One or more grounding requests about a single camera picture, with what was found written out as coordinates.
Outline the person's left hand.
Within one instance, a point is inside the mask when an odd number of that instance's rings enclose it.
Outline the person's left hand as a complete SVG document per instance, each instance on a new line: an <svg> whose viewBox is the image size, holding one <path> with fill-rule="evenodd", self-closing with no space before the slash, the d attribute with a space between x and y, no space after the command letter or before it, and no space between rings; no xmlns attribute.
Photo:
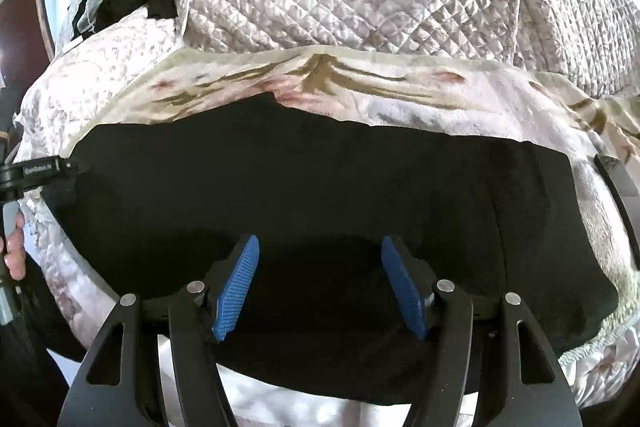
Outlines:
<svg viewBox="0 0 640 427"><path fill-rule="evenodd" d="M21 282L26 275L24 224L23 213L17 211L14 231L6 236L5 242L1 242L1 246L6 250L3 255L4 265L15 282Z"/></svg>

